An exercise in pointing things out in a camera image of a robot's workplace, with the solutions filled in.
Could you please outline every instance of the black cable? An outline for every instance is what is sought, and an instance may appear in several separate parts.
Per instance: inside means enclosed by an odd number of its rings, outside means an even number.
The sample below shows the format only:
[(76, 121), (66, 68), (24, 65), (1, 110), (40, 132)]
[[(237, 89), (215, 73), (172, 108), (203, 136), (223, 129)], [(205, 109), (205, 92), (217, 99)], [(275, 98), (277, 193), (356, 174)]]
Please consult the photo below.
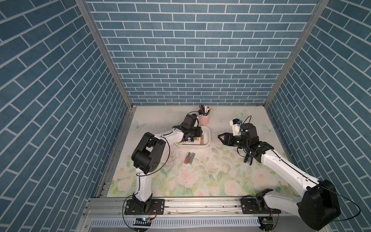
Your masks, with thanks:
[(301, 172), (299, 172), (298, 170), (296, 170), (295, 168), (293, 168), (291, 165), (289, 165), (288, 163), (286, 163), (281, 157), (279, 157), (279, 155), (277, 155), (277, 153), (274, 151), (274, 150), (272, 150), (274, 153), (275, 153), (275, 155), (282, 161), (282, 162), (284, 162), (287, 166), (289, 166), (290, 168), (292, 168), (293, 170), (295, 170), (296, 172), (298, 172), (299, 174), (301, 174), (303, 177), (305, 177), (306, 179), (308, 179), (310, 182), (312, 182), (313, 184), (315, 184), (315, 185), (318, 185), (319, 187), (322, 187), (322, 188), (324, 188), (324, 189), (326, 189), (326, 190), (328, 190), (328, 191), (330, 191), (330, 192), (332, 192), (332, 193), (334, 193), (334, 194), (336, 194), (336, 195), (338, 195), (338, 196), (341, 196), (342, 198), (345, 198), (345, 199), (347, 199), (348, 201), (350, 201), (350, 202), (352, 202), (357, 208), (358, 208), (358, 213), (356, 214), (356, 215), (353, 215), (353, 216), (351, 216), (351, 217), (349, 217), (349, 218), (345, 218), (345, 219), (340, 219), (340, 220), (333, 220), (332, 222), (343, 222), (343, 221), (348, 221), (348, 220), (350, 220), (350, 219), (352, 219), (352, 218), (355, 218), (355, 217), (357, 217), (358, 215), (360, 215), (361, 214), (361, 208), (359, 207), (359, 205), (357, 205), (357, 203), (355, 203), (354, 201), (352, 201), (351, 199), (349, 199), (349, 198), (347, 198), (346, 196), (343, 196), (343, 195), (341, 195), (341, 194), (339, 194), (339, 193), (337, 193), (337, 192), (334, 192), (334, 191), (332, 191), (332, 190), (329, 190), (328, 188), (326, 188), (326, 187), (324, 187), (324, 186), (322, 186), (322, 185), (320, 185), (319, 183), (316, 183), (316, 182), (314, 182), (313, 180), (311, 180), (311, 179), (309, 179), (307, 176), (305, 176), (304, 174), (302, 174)]
[(166, 140), (167, 145), (169, 146), (169, 155), (168, 155), (168, 157), (167, 157), (167, 159), (166, 159), (164, 165), (162, 165), (161, 168), (158, 169), (157, 171), (154, 171), (154, 172), (152, 172), (152, 173), (150, 173), (150, 174), (147, 174), (147, 175), (140, 175), (139, 173), (137, 173), (137, 176), (149, 176), (149, 175), (155, 174), (156, 172), (160, 171), (160, 170), (161, 170), (161, 169), (166, 165), (166, 163), (167, 163), (167, 161), (169, 160), (169, 157), (170, 157), (170, 144), (169, 144), (169, 142), (167, 141), (167, 139), (166, 139), (165, 137), (163, 137), (163, 138)]
[[(237, 148), (237, 153), (240, 155), (240, 153), (238, 152), (238, 148)], [(242, 155), (240, 155), (240, 156), (242, 156)], [(245, 158), (244, 156), (242, 156), (243, 158)]]
[(244, 124), (245, 122), (246, 122), (246, 120), (248, 119), (248, 118), (250, 118), (250, 120), (249, 120), (249, 122), (248, 123), (250, 123), (250, 121), (251, 121), (251, 118), (252, 118), (252, 116), (250, 115), (250, 116), (248, 116), (246, 119), (245, 119), (245, 121), (243, 121), (243, 123), (242, 124)]
[(197, 112), (198, 113), (198, 111), (191, 111), (191, 112), (187, 113), (186, 115), (189, 115), (190, 113), (193, 113), (193, 112)]
[(122, 219), (124, 220), (125, 225), (126, 225), (128, 228), (134, 230), (135, 232), (137, 232), (137, 231), (136, 231), (134, 228), (131, 228), (131, 227), (126, 223), (126, 221), (125, 221), (125, 218), (124, 218), (124, 205), (125, 205), (125, 201), (126, 201), (129, 197), (131, 197), (131, 196), (133, 196), (133, 195), (136, 195), (136, 194), (132, 194), (132, 195), (130, 195), (130, 196), (127, 196), (127, 197), (125, 198), (125, 200), (124, 200), (124, 203), (122, 204)]
[(276, 224), (273, 226), (273, 228), (271, 229), (271, 231), (276, 228), (277, 224), (278, 224), (278, 219), (279, 219), (279, 214), (277, 215), (277, 221), (276, 221)]

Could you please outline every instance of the floral tabletop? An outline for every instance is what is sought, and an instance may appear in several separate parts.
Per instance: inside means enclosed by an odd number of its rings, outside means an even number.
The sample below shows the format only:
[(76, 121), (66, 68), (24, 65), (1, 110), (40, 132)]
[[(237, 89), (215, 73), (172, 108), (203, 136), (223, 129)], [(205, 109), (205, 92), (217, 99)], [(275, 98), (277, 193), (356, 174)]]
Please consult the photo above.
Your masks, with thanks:
[[(125, 141), (107, 197), (127, 197), (136, 186), (137, 178), (131, 155), (146, 132), (163, 133), (183, 122), (186, 113), (197, 110), (194, 106), (139, 106)], [(168, 163), (152, 178), (152, 193), (155, 197), (183, 196), (242, 196), (255, 195), (265, 188), (296, 195), (278, 174), (256, 160), (249, 166), (239, 156), (235, 147), (223, 145), (217, 136), (232, 132), (229, 121), (235, 118), (245, 120), (252, 116), (261, 141), (271, 144), (286, 156), (278, 137), (263, 107), (212, 107), (210, 129), (211, 142), (206, 148), (179, 148), (170, 146)], [(195, 152), (192, 164), (184, 164), (188, 152)], [(159, 167), (163, 165), (169, 150), (166, 146)]]

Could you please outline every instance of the vent grille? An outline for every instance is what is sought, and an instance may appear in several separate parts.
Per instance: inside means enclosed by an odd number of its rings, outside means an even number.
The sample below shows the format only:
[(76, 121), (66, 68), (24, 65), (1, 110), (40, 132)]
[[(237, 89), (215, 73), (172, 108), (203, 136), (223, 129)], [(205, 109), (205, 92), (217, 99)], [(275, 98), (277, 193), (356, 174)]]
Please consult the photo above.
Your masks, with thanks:
[[(140, 224), (135, 218), (125, 219), (129, 226)], [(156, 218), (152, 221), (151, 229), (175, 229), (175, 228), (196, 228), (196, 227), (221, 227), (221, 226), (260, 226), (258, 217), (171, 217)], [(126, 227), (122, 218), (95, 218), (91, 223), (92, 228), (122, 228)]]

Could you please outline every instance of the cable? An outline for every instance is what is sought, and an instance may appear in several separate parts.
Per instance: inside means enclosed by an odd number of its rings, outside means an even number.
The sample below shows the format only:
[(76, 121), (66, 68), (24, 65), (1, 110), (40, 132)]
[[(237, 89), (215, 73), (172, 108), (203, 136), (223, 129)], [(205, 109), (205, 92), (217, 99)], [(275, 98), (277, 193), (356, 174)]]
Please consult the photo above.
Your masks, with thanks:
[(278, 219), (279, 219), (279, 214), (277, 215), (277, 221), (276, 221), (276, 224), (275, 224), (275, 220), (273, 219), (273, 224), (274, 224), (274, 226), (273, 226), (273, 228), (271, 229), (271, 231), (272, 231), (274, 228), (276, 228), (276, 226), (277, 226), (277, 224), (278, 224)]
[(127, 196), (126, 198), (125, 198), (125, 200), (124, 200), (124, 203), (122, 204), (122, 219), (124, 220), (124, 223), (125, 223), (125, 225), (128, 227), (128, 228), (130, 228), (130, 229), (132, 229), (132, 230), (134, 230), (135, 232), (137, 232), (134, 228), (131, 228), (127, 223), (126, 223), (126, 221), (125, 221), (125, 218), (124, 218), (124, 205), (125, 205), (125, 201), (129, 198), (129, 197), (131, 197), (131, 196), (135, 196), (136, 194), (132, 194), (132, 195), (130, 195), (130, 196)]
[(358, 215), (361, 214), (361, 208), (359, 207), (359, 205), (358, 205), (357, 203), (355, 203), (355, 202), (352, 201), (351, 199), (347, 198), (346, 196), (343, 196), (343, 195), (341, 195), (341, 194), (339, 194), (339, 193), (337, 193), (337, 192), (334, 192), (334, 191), (332, 191), (332, 190), (329, 190), (328, 188), (326, 188), (326, 187), (320, 185), (319, 183), (316, 183), (316, 182), (314, 182), (313, 180), (309, 179), (307, 176), (305, 176), (304, 174), (302, 174), (301, 172), (299, 172), (298, 170), (296, 170), (295, 168), (293, 168), (291, 165), (289, 165), (288, 163), (286, 163), (286, 162), (285, 162), (281, 157), (279, 157), (279, 155), (277, 155), (277, 153), (276, 153), (273, 149), (271, 149), (270, 147), (268, 147), (268, 148), (269, 148), (270, 150), (272, 150), (272, 151), (275, 153), (275, 155), (276, 155), (276, 156), (277, 156), (277, 157), (278, 157), (282, 162), (284, 162), (287, 166), (289, 166), (290, 168), (292, 168), (293, 170), (295, 170), (296, 172), (298, 172), (299, 174), (301, 174), (303, 177), (305, 177), (306, 179), (308, 179), (310, 182), (312, 182), (313, 184), (318, 185), (319, 187), (324, 188), (324, 189), (326, 189), (326, 190), (328, 190), (328, 191), (330, 191), (330, 192), (332, 192), (332, 193), (334, 193), (334, 194), (336, 194), (336, 195), (338, 195), (338, 196), (341, 196), (342, 198), (347, 199), (348, 201), (352, 202), (352, 203), (353, 203), (353, 204), (358, 208), (358, 213), (357, 213), (356, 215), (353, 215), (353, 216), (351, 216), (351, 217), (349, 217), (349, 218), (345, 218), (345, 219), (333, 220), (332, 222), (343, 222), (343, 221), (348, 221), (348, 220), (350, 220), (350, 219), (352, 219), (352, 218), (355, 218), (355, 217), (357, 217)]
[(161, 170), (161, 169), (166, 165), (166, 163), (167, 163), (167, 161), (169, 160), (169, 157), (170, 157), (170, 144), (169, 144), (169, 142), (167, 141), (167, 139), (166, 139), (165, 137), (163, 137), (163, 138), (166, 140), (167, 145), (169, 146), (169, 155), (168, 155), (168, 157), (167, 157), (167, 159), (166, 159), (164, 165), (162, 165), (161, 168), (159, 168), (157, 171), (154, 171), (154, 172), (152, 172), (152, 173), (150, 173), (150, 174), (147, 174), (147, 175), (140, 175), (139, 173), (137, 173), (137, 176), (149, 176), (149, 175), (155, 174), (156, 172), (160, 171), (160, 170)]
[(153, 207), (155, 208), (155, 217), (154, 218), (151, 218), (150, 220), (153, 220), (157, 217), (157, 207), (155, 205), (153, 205)]
[[(238, 152), (238, 148), (237, 148), (237, 154), (239, 154), (240, 155), (240, 153)], [(240, 156), (242, 156), (242, 155), (240, 155)], [(243, 158), (245, 158), (244, 156), (242, 156)]]
[(189, 115), (190, 113), (193, 113), (193, 112), (197, 112), (198, 113), (198, 111), (191, 111), (191, 112), (187, 113), (186, 115)]
[(246, 122), (246, 120), (248, 119), (248, 118), (250, 118), (250, 120), (249, 120), (249, 122), (248, 123), (250, 123), (250, 121), (251, 121), (251, 118), (252, 118), (252, 116), (250, 115), (250, 116), (248, 116), (246, 119), (245, 119), (245, 121), (243, 121), (243, 123), (242, 124), (244, 124), (245, 122)]

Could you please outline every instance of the pink pen cup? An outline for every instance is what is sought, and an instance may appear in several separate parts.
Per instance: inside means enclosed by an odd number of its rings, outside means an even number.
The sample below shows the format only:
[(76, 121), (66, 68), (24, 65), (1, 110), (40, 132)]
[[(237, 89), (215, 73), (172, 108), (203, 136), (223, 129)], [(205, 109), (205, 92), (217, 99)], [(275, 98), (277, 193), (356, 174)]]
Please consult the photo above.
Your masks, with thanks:
[(209, 113), (207, 116), (198, 115), (197, 117), (198, 117), (199, 125), (206, 126), (210, 121), (210, 115), (211, 113)]

